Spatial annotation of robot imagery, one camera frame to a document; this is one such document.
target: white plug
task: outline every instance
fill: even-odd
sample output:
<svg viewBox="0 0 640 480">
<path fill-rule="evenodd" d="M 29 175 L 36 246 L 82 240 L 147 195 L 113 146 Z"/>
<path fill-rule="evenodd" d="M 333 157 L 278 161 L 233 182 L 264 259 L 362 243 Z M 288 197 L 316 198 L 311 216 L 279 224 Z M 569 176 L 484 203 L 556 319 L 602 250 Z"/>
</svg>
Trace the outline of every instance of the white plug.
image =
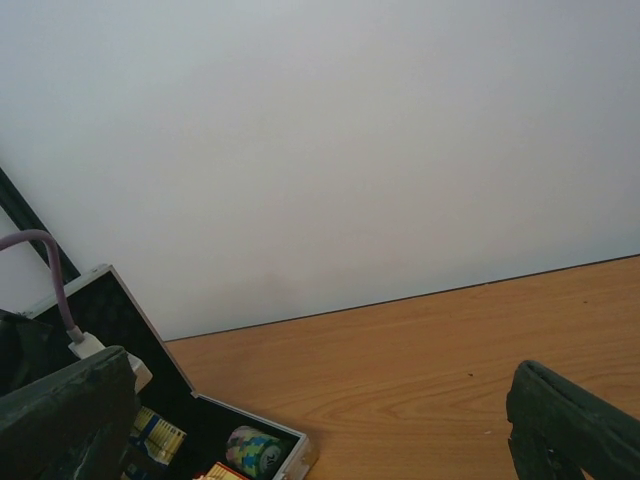
<svg viewBox="0 0 640 480">
<path fill-rule="evenodd" d="M 80 343 L 72 342 L 69 344 L 69 350 L 71 350 L 79 359 L 90 357 L 91 355 L 98 353 L 100 350 L 104 350 L 105 346 L 95 335 L 85 332 L 84 340 Z M 136 375 L 135 391 L 139 393 L 153 378 L 151 370 L 147 368 L 142 360 L 135 355 L 131 355 L 127 352 L 129 358 L 129 365 L 131 370 Z"/>
</svg>

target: wood grain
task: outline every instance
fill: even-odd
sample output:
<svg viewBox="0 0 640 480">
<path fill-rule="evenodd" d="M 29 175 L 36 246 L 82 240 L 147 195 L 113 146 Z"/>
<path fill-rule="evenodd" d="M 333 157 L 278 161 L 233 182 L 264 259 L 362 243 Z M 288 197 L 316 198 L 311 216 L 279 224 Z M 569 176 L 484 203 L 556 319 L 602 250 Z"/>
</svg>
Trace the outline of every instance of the wood grain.
<svg viewBox="0 0 640 480">
<path fill-rule="evenodd" d="M 169 348 L 198 391 L 312 434 L 310 480 L 513 479 L 524 359 L 640 416 L 640 257 Z"/>
</svg>

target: open aluminum case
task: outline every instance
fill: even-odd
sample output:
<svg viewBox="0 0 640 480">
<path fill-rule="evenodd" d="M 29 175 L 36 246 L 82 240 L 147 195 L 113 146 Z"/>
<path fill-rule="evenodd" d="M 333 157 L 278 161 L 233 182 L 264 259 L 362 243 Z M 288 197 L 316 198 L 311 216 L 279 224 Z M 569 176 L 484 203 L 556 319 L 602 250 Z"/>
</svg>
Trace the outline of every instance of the open aluminum case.
<svg viewBox="0 0 640 480">
<path fill-rule="evenodd" d="M 153 379 L 140 392 L 141 404 L 187 433 L 163 479 L 191 480 L 216 462 L 226 463 L 226 441 L 242 425 L 277 437 L 286 445 L 278 463 L 257 480 L 300 480 L 307 475 L 317 459 L 307 435 L 195 392 L 112 266 L 94 268 L 70 282 L 65 292 L 83 331 L 91 332 L 105 345 L 122 345 L 149 367 Z M 69 339 L 54 296 L 24 314 L 54 327 L 48 345 L 52 371 L 77 360 L 67 348 Z"/>
</svg>

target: black frame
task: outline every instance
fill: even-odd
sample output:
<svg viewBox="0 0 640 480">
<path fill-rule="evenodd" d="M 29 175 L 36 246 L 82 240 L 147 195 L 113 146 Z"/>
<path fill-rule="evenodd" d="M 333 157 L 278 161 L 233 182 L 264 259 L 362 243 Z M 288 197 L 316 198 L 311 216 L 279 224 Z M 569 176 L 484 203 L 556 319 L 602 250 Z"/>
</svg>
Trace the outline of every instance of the black frame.
<svg viewBox="0 0 640 480">
<path fill-rule="evenodd" d="M 49 231 L 2 168 L 0 168 L 0 205 L 19 230 L 37 229 L 45 232 Z M 44 263 L 49 265 L 49 257 L 44 244 L 42 242 L 30 243 Z M 60 245 L 58 245 L 58 252 L 62 267 L 62 280 L 64 283 L 69 283 L 80 276 L 80 271 L 64 250 L 60 248 Z"/>
</svg>

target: purple cable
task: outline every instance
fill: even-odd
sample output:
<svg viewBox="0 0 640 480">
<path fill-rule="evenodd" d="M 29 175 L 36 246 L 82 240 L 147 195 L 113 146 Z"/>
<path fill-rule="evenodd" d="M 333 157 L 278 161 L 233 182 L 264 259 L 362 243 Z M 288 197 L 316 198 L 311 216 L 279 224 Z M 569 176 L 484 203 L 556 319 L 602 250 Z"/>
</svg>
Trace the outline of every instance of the purple cable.
<svg viewBox="0 0 640 480">
<path fill-rule="evenodd" d="M 0 239 L 0 251 L 17 245 L 18 243 L 31 242 L 34 240 L 40 240 L 47 247 L 47 256 L 49 257 L 53 289 L 56 292 L 60 316 L 62 317 L 62 321 L 64 322 L 69 336 L 74 342 L 80 343 L 84 339 L 84 336 L 73 321 L 71 310 L 69 310 L 67 296 L 64 293 L 64 282 L 62 281 L 62 268 L 60 266 L 60 257 L 58 255 L 58 244 L 55 239 L 43 230 L 25 230 L 23 232 L 12 233 L 11 235 L 7 235 Z"/>
</svg>

